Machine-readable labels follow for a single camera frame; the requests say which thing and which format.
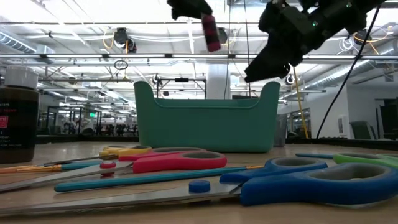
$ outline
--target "green scissors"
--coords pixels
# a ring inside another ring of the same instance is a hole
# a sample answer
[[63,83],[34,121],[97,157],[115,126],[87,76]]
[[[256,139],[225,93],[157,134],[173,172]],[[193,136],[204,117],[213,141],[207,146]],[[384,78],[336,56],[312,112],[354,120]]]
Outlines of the green scissors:
[[333,160],[337,164],[344,162],[364,162],[398,168],[398,154],[339,153],[333,155]]

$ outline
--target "label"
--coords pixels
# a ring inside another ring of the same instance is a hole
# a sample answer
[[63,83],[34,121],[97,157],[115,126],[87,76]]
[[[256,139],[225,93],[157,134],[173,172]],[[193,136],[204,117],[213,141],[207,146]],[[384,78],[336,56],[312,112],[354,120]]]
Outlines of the label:
[[4,98],[0,100],[0,150],[34,148],[38,103]]

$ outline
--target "table surface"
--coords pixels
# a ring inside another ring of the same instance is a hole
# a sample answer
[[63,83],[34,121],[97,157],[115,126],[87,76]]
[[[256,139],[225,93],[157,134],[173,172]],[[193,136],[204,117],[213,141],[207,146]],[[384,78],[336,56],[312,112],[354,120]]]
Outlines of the table surface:
[[[134,144],[109,142],[73,142],[62,144],[46,144],[36,147],[34,160],[27,164],[41,164],[50,161],[95,156],[106,145],[133,146]],[[363,152],[370,154],[398,153],[376,149],[360,149],[339,146],[321,145],[288,145],[284,148],[274,148],[267,154],[227,154],[228,166],[263,165],[266,160],[274,157],[294,156],[295,153],[334,154],[339,152]],[[328,165],[335,163],[325,159]],[[47,174],[0,174],[0,184],[8,184],[20,180],[40,177]],[[129,172],[119,173],[116,177],[129,177]],[[98,176],[80,177],[79,180],[97,179]],[[217,182],[218,177],[202,178]],[[40,203],[65,202],[113,195],[126,195],[153,190],[164,190],[186,185],[190,180],[178,180],[156,184],[113,187],[98,190],[86,190],[58,194],[53,191],[56,183],[51,183],[30,189],[3,193],[0,197],[0,208],[34,205]],[[31,214],[0,216],[0,223],[398,223],[397,197],[373,207],[352,209],[317,205],[309,203],[280,203],[242,207],[238,202],[220,202],[211,205],[163,205],[127,208],[106,208],[84,210],[79,212],[60,212],[50,214]]]

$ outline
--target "teal storage bin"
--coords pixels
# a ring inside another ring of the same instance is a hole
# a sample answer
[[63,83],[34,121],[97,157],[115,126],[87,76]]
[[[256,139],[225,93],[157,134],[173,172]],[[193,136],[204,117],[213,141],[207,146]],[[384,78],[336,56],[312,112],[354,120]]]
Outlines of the teal storage bin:
[[172,100],[154,98],[147,82],[135,82],[140,143],[267,152],[274,143],[279,88],[279,83],[269,82],[256,99]]

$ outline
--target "red scissors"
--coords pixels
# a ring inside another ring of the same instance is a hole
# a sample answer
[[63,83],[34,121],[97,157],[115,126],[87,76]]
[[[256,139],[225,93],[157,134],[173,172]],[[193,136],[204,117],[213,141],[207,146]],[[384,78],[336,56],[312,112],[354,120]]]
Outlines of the red scissors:
[[62,172],[59,174],[23,180],[0,185],[0,192],[44,184],[56,180],[71,179],[87,175],[113,175],[115,171],[132,169],[133,173],[156,172],[166,170],[202,170],[224,167],[226,157],[217,152],[190,147],[171,147],[153,149],[136,156],[121,156],[119,161],[104,161],[100,165]]

